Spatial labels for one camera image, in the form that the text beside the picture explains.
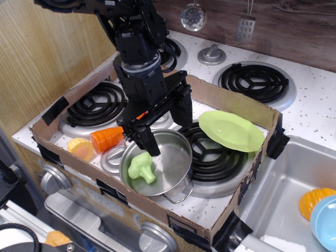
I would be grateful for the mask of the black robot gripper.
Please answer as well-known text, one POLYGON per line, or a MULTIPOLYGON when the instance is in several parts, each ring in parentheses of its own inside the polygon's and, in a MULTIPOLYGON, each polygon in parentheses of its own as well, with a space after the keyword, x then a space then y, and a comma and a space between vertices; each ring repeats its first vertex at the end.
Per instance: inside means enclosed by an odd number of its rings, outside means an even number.
POLYGON ((150 126, 168 111, 173 121, 185 128, 193 123, 191 86, 187 84, 187 72, 175 71, 164 77, 159 61, 148 66, 127 65, 121 59, 113 62, 124 93, 128 98, 126 109, 117 120, 126 136, 150 156, 161 154, 150 126), (136 117, 148 112, 142 119, 136 117))

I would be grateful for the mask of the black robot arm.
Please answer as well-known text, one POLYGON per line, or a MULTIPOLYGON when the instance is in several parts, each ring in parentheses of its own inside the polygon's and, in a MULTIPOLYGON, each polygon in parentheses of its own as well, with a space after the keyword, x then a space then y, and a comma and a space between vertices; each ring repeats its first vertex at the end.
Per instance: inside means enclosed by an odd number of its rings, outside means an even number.
POLYGON ((158 156, 151 125, 169 112, 183 127, 192 125, 191 87, 185 71, 161 68, 160 51, 170 52, 165 20, 151 1, 37 1, 57 13, 95 15, 118 56, 114 69, 128 99, 117 120, 126 140, 158 156))

